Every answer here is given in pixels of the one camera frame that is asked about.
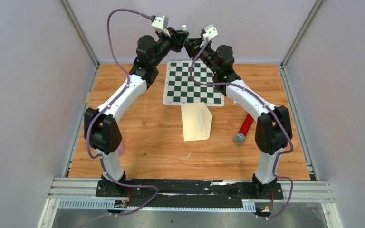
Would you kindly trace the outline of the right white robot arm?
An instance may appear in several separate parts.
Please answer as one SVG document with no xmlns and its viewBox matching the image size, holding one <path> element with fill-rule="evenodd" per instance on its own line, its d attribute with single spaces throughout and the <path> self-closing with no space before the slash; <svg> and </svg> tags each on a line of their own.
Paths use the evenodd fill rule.
<svg viewBox="0 0 365 228">
<path fill-rule="evenodd" d="M 232 47 L 220 45 L 213 50 L 207 38 L 189 38 L 184 47 L 193 62 L 200 59 L 213 72 L 208 85 L 237 102 L 256 122 L 255 143 L 260 158 L 252 177 L 252 191 L 256 197 L 265 198 L 277 185 L 280 156 L 293 151 L 289 110 L 266 101 L 245 84 L 233 69 Z"/>
</svg>

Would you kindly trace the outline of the green white glue stick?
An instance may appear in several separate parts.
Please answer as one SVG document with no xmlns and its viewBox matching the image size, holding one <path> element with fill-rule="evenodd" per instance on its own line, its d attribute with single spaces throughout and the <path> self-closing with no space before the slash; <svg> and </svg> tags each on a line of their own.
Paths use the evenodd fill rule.
<svg viewBox="0 0 365 228">
<path fill-rule="evenodd" d="M 187 29 L 187 25 L 182 25 L 182 31 L 183 31 L 183 34 L 184 34 L 184 41 L 187 42 L 188 38 L 189 38 L 189 32 L 188 32 L 188 29 Z"/>
</svg>

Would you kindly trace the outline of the cream envelope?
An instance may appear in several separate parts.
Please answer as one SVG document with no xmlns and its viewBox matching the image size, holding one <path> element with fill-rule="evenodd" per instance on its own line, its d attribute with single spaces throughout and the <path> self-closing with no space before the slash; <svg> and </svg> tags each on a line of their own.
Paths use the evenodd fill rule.
<svg viewBox="0 0 365 228">
<path fill-rule="evenodd" d="M 203 130 L 199 130 L 197 108 L 202 107 Z M 210 138 L 212 114 L 204 102 L 181 105 L 183 139 L 185 142 L 202 141 Z"/>
</svg>

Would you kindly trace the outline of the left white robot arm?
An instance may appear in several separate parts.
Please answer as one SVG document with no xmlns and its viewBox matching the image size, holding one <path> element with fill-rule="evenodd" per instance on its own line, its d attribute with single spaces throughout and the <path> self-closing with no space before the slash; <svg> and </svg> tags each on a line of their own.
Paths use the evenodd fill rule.
<svg viewBox="0 0 365 228">
<path fill-rule="evenodd" d="M 97 196 L 122 196 L 129 187 L 119 160 L 122 135 L 118 122 L 128 107 L 143 94 L 159 74 L 157 66 L 170 51 L 180 52 L 189 36 L 186 25 L 181 30 L 168 27 L 137 41 L 136 58 L 123 85 L 98 108 L 88 108 L 84 114 L 84 137 L 89 156 L 98 158 L 103 167 Z"/>
</svg>

